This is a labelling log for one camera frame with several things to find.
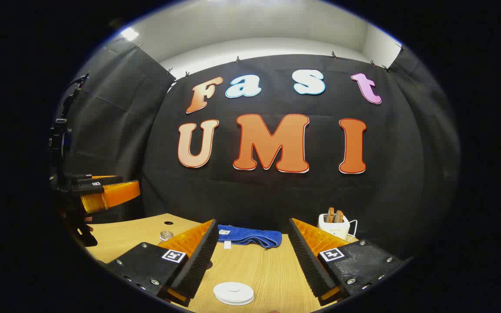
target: ceiling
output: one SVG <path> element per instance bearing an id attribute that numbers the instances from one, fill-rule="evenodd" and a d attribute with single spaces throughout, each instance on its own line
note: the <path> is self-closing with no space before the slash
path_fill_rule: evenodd
<path id="1" fill-rule="evenodd" d="M 367 22 L 318 0 L 187 0 L 131 25 L 157 62 L 209 44 L 255 37 L 322 41 L 361 51 Z"/>

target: wooden table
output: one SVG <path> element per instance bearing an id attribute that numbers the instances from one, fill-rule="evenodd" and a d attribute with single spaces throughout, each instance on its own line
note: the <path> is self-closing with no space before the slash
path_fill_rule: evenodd
<path id="1" fill-rule="evenodd" d="M 158 244 L 162 230 L 177 235 L 199 224 L 171 214 L 127 222 L 91 224 L 98 245 L 86 249 L 97 260 L 108 263 L 143 241 Z M 308 313 L 333 304 L 320 306 L 318 299 L 312 295 L 287 234 L 282 234 L 279 247 L 268 250 L 258 244 L 232 244 L 231 249 L 224 249 L 223 243 L 218 242 L 211 261 L 212 268 L 205 272 L 195 298 L 186 308 L 190 311 Z M 215 297 L 214 287 L 230 281 L 249 285 L 254 290 L 254 300 L 242 306 L 221 303 Z"/>

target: ceiling light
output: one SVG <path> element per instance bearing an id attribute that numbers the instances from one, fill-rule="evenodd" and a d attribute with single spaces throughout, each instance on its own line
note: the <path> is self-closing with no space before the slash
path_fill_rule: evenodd
<path id="1" fill-rule="evenodd" d="M 125 37 L 128 41 L 132 41 L 134 38 L 137 38 L 137 36 L 139 35 L 139 33 L 135 32 L 135 30 L 133 30 L 132 28 L 127 28 L 126 30 L 123 30 L 121 32 L 121 34 L 123 35 L 123 37 Z"/>

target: blue towel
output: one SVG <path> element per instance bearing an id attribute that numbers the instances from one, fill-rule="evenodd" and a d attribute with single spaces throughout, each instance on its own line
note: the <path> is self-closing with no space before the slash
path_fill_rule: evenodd
<path id="1" fill-rule="evenodd" d="M 218 225 L 219 239 L 224 242 L 231 240 L 232 244 L 260 244 L 266 249 L 275 248 L 282 243 L 282 234 L 275 230 L 250 230 L 248 228 Z"/>

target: orange letter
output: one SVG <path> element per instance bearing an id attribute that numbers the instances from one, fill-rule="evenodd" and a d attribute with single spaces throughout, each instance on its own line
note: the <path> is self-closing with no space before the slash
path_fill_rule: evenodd
<path id="1" fill-rule="evenodd" d="M 272 166 L 278 151 L 282 149 L 282 158 L 276 163 L 278 171 L 308 172 L 308 163 L 304 160 L 304 128 L 308 121 L 308 117 L 304 115 L 288 114 L 271 135 L 260 115 L 245 114 L 237 117 L 237 123 L 241 125 L 241 146 L 239 158 L 233 162 L 233 167 L 242 170 L 255 169 L 257 163 L 252 159 L 254 147 L 264 169 Z"/>
<path id="2" fill-rule="evenodd" d="M 200 124 L 200 128 L 203 129 L 204 133 L 202 135 L 202 148 L 198 155 L 190 153 L 190 138 L 197 125 L 195 123 L 184 123 L 179 126 L 179 148 L 177 148 L 179 162 L 188 168 L 199 168 L 206 164 L 212 151 L 214 128 L 218 125 L 218 120 L 206 120 Z"/>
<path id="3" fill-rule="evenodd" d="M 207 102 L 204 101 L 204 96 L 206 99 L 210 99 L 214 95 L 215 85 L 223 83 L 223 78 L 216 77 L 215 79 L 209 80 L 206 83 L 201 83 L 193 88 L 193 101 L 190 103 L 190 107 L 187 109 L 187 114 L 193 113 L 200 109 L 206 107 Z"/>
<path id="4" fill-rule="evenodd" d="M 340 126 L 345 134 L 344 161 L 340 164 L 340 172 L 360 174 L 366 170 L 366 164 L 362 162 L 362 132 L 366 124 L 356 119 L 342 119 Z"/>

